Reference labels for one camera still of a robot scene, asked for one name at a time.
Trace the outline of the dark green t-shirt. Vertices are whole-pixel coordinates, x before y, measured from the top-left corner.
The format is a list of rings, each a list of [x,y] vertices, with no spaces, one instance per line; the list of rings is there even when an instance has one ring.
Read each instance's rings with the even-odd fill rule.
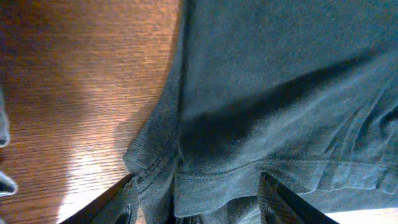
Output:
[[[325,212],[397,206],[397,1],[184,1],[124,155],[147,223],[259,223],[262,173]]]

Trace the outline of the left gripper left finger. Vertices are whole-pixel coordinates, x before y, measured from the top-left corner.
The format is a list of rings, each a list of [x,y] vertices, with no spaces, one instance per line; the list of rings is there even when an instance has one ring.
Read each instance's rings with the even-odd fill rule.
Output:
[[[137,181],[129,174],[62,224],[135,224],[138,209]]]

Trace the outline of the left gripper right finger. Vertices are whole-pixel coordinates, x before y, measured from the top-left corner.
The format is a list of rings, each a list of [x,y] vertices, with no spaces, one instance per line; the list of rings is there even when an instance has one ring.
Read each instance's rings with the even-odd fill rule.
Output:
[[[265,172],[259,181],[258,202],[262,224],[338,224]]]

